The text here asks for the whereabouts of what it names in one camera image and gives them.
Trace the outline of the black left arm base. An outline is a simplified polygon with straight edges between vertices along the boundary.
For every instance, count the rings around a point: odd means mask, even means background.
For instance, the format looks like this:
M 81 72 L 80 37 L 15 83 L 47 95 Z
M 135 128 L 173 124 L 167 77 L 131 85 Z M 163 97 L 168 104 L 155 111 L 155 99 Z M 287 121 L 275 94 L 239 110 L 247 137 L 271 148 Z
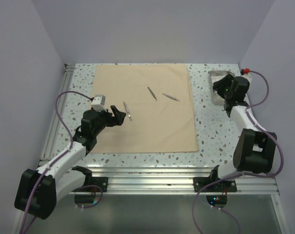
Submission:
M 74 192 L 89 193 L 88 195 L 75 194 L 75 204 L 80 208 L 91 208 L 98 204 L 103 197 L 103 193 L 107 191 L 108 177 L 93 177 L 91 170 L 81 166 L 75 166 L 72 170 L 84 175 L 83 185 L 75 189 Z

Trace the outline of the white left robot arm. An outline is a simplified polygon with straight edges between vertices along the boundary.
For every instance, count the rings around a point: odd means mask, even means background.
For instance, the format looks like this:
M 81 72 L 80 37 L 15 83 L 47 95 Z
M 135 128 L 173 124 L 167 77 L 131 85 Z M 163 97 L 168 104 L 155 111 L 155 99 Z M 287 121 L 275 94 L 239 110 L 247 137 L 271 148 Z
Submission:
M 97 136 L 106 127 L 121 126 L 126 113 L 114 105 L 110 110 L 87 110 L 69 145 L 52 160 L 35 170 L 23 172 L 14 206 L 40 219 L 48 218 L 58 201 L 68 193 L 92 187 L 103 189 L 92 178 L 91 170 L 76 163 L 87 156 L 97 143 Z

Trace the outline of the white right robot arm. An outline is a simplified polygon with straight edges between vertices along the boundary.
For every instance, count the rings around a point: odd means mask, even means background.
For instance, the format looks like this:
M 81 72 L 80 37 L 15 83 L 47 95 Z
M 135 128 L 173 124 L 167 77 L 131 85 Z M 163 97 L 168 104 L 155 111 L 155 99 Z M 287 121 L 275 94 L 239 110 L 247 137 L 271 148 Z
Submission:
M 212 83 L 213 91 L 224 99 L 224 110 L 241 130 L 233 153 L 232 163 L 217 165 L 210 173 L 208 185 L 213 191 L 226 186 L 226 180 L 234 179 L 239 172 L 248 174 L 268 174 L 273 166 L 277 139 L 255 120 L 245 101 L 250 82 L 245 77 L 227 74 Z

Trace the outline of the stainless steel tray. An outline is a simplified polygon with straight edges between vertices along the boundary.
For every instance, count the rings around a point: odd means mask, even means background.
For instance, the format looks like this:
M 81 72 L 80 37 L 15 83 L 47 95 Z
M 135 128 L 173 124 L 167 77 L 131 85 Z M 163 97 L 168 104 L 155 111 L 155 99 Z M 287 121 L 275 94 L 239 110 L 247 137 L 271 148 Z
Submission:
M 208 71 L 209 74 L 209 86 L 210 86 L 210 94 L 212 98 L 212 102 L 215 105 L 224 105 L 224 99 L 221 98 L 220 95 L 218 95 L 214 90 L 213 90 L 213 84 L 222 78 L 224 78 L 226 75 L 231 74 L 234 76 L 235 74 L 232 71 L 226 71 L 226 70 L 211 70 Z

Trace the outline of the beige cloth mat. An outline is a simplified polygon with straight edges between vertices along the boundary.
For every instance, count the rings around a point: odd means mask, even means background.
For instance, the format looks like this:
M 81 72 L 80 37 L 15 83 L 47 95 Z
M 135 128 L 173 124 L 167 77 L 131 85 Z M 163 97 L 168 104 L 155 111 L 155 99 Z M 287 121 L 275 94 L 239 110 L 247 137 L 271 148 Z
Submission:
M 121 126 L 105 128 L 97 137 L 94 153 L 198 151 L 186 65 L 98 65 L 91 94 L 104 95 L 105 106 L 115 105 L 119 111 L 125 111 L 124 101 L 132 117 L 132 121 L 126 117 Z

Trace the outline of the straight steel tweezers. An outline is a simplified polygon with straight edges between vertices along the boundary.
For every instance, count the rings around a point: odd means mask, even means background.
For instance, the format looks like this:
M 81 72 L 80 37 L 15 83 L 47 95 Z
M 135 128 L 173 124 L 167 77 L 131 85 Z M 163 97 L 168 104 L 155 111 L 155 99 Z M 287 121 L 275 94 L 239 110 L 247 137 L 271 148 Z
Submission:
M 132 121 L 132 117 L 131 117 L 129 108 L 128 108 L 127 104 L 124 101 L 123 101 L 123 105 L 124 105 L 124 108 L 125 108 L 125 111 L 126 111 L 126 114 L 127 114 L 128 118 L 129 118 L 129 120 Z

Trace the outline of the curved steel tweezers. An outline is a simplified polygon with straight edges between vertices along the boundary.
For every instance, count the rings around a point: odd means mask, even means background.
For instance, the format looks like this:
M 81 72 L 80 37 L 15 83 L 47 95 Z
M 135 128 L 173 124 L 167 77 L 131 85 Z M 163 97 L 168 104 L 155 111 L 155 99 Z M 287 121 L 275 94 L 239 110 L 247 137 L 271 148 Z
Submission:
M 151 88 L 150 88 L 150 87 L 147 87 L 147 88 L 148 88 L 149 92 L 151 93 L 151 95 L 153 96 L 153 98 L 157 101 L 157 97 L 156 97 L 156 95 L 153 93 L 153 91 L 151 90 Z
M 177 99 L 176 97 L 173 97 L 173 96 L 170 96 L 168 94 L 165 94 L 165 93 L 162 93 L 163 96 L 167 97 L 167 98 L 170 98 L 172 100 L 175 100 L 175 101 L 180 101 L 179 99 Z

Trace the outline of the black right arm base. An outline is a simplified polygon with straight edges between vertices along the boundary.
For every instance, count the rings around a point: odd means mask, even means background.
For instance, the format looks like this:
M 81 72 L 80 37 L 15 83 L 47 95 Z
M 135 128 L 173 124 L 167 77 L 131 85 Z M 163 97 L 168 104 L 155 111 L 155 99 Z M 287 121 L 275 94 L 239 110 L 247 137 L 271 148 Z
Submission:
M 213 195 L 206 195 L 206 200 L 209 205 L 223 208 L 227 204 L 228 192 L 237 192 L 237 185 L 235 180 L 220 181 L 218 176 L 219 165 L 215 166 L 209 176 L 201 176 L 193 178 L 194 192 L 202 190 L 204 193 L 213 193 Z

